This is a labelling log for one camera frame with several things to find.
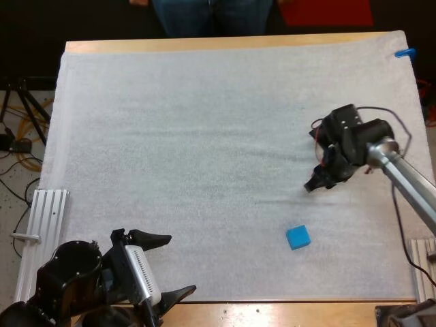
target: tabletop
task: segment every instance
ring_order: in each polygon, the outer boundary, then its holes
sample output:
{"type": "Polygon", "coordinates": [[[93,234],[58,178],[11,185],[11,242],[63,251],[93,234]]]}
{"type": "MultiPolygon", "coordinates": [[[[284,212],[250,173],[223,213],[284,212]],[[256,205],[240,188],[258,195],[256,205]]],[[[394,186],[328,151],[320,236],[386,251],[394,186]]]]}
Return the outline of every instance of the tabletop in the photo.
{"type": "MultiPolygon", "coordinates": [[[[69,53],[166,52],[233,48],[265,48],[336,44],[366,40],[384,32],[214,37],[164,40],[107,40],[67,42],[69,53]]],[[[176,305],[164,317],[164,326],[376,326],[376,305],[403,305],[403,301],[311,301],[187,303],[176,305]]]]}

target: jeans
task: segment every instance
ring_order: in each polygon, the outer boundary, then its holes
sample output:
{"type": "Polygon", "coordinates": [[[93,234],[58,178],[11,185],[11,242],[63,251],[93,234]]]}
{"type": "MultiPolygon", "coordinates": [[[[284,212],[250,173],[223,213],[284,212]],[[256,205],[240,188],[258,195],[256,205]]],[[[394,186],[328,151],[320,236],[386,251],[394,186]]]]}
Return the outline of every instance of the jeans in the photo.
{"type": "Polygon", "coordinates": [[[263,35],[273,0],[153,0],[170,37],[263,35]]]}

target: silver metal arm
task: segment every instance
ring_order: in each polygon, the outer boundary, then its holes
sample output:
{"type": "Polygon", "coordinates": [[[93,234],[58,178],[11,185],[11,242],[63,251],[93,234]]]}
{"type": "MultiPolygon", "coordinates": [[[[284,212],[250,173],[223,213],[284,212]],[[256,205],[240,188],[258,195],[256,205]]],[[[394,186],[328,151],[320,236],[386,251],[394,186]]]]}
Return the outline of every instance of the silver metal arm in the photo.
{"type": "Polygon", "coordinates": [[[436,187],[398,154],[398,144],[385,139],[369,148],[368,164],[381,168],[416,213],[436,235],[436,187]]]}

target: blue cube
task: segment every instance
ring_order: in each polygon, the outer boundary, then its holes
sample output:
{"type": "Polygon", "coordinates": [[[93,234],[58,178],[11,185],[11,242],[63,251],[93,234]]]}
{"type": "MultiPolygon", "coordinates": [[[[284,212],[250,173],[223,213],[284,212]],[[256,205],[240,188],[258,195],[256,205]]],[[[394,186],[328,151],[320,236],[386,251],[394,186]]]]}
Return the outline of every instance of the blue cube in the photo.
{"type": "Polygon", "coordinates": [[[304,225],[287,230],[286,237],[292,250],[297,250],[311,243],[311,238],[304,225]]]}

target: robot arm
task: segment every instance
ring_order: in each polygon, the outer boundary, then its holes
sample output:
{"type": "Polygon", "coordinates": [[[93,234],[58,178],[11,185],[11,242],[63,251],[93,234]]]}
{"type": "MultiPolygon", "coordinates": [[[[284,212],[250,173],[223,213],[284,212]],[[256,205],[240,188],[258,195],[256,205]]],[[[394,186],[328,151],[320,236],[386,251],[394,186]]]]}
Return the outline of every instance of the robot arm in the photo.
{"type": "Polygon", "coordinates": [[[96,242],[62,244],[38,270],[35,295],[6,309],[0,327],[64,326],[89,312],[83,327],[158,327],[168,310],[196,290],[192,285],[161,293],[157,287],[144,251],[168,244],[171,236],[114,230],[110,238],[105,255],[96,242]],[[110,308],[125,300],[133,309],[110,308]]]}
{"type": "MultiPolygon", "coordinates": [[[[350,104],[333,110],[309,134],[321,145],[324,156],[305,184],[308,192],[319,187],[331,189],[351,178],[361,166],[380,168],[436,235],[436,188],[399,154],[386,121],[363,123],[350,104]]],[[[436,326],[434,299],[419,305],[377,307],[375,312],[379,327],[436,326]]]]}

